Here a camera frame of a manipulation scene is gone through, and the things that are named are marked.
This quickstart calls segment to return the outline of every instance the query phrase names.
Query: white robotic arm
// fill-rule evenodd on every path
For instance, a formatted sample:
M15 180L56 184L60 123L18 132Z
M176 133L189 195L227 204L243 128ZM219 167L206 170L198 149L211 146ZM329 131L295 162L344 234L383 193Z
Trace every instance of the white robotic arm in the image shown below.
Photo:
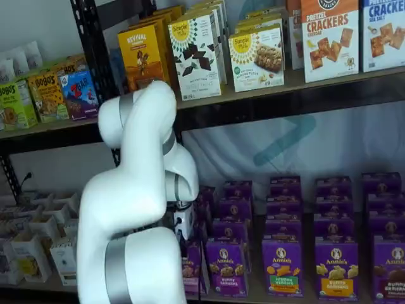
M83 192L77 251L82 304L186 303L171 230L113 239L161 219L168 200L195 200L196 165L175 140L175 115L174 93L160 81L100 108L102 139L110 148L121 146L121 163L91 179Z

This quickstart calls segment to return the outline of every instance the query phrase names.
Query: product box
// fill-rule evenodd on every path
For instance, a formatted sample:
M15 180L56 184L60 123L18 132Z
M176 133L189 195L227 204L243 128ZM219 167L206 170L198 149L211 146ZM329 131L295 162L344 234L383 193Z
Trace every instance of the product box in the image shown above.
M264 236L262 243L266 290L272 296L302 296L301 245L293 237L287 239Z
M210 238L206 250L215 291L222 296L246 297L249 286L242 241L227 237Z
M374 303L403 303L405 298L405 237L375 235L373 240Z
M284 84L279 25L232 35L229 48L236 92Z
M305 82L359 72L357 0L301 1Z
M402 1L364 0L361 6L363 71L405 65Z
M76 239L64 237L51 246L51 254L62 284L76 286Z
M143 89L156 79L170 85L166 46L159 43L162 38L157 29L152 24L118 34L130 91Z
M51 267L37 234L19 233L12 241L18 266L27 282L46 282L52 275Z
M301 178L298 175L272 177L270 179L270 194L272 196L293 195L300 198Z
M289 37L292 69L297 70L304 67L300 0L287 0L287 11L289 13Z
M99 101L90 71L60 77L66 107L72 120L97 117Z
M169 25L178 82L184 101L221 95L221 60L211 11L181 17Z
M358 301L358 244L352 236L315 238L316 292L321 300Z
M5 130L27 129L38 123L25 80L0 85L0 105Z
M198 280L200 271L202 271L200 280L201 294L207 295L209 292L207 263L205 261L204 250L202 250L202 256L200 255L200 246L201 243L199 241L188 241L186 244L187 257L182 258L183 284L185 293L188 295L198 295Z
M316 194L328 196L331 194L351 195L352 182L348 176L329 177L327 179L316 179Z

